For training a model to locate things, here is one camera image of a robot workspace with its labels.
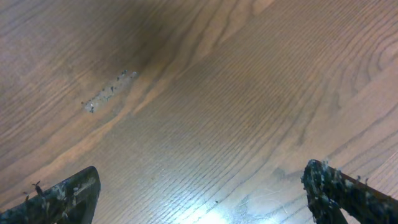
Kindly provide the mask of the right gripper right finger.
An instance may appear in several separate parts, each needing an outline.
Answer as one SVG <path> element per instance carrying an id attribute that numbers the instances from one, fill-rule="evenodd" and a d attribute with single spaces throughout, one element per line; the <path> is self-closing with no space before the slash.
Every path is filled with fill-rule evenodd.
<path id="1" fill-rule="evenodd" d="M 317 224 L 346 223 L 342 211 L 361 224 L 397 223 L 397 200 L 327 163 L 308 161 L 301 177 L 308 209 Z"/>

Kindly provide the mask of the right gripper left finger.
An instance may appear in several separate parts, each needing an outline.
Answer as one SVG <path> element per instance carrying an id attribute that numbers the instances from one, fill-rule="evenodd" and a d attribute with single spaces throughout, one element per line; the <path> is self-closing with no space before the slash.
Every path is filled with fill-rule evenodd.
<path id="1" fill-rule="evenodd" d="M 43 190 L 32 184 L 35 195 L 25 193 L 20 204 L 1 212 L 1 224 L 91 224 L 101 191 L 99 173 L 89 166 Z"/>

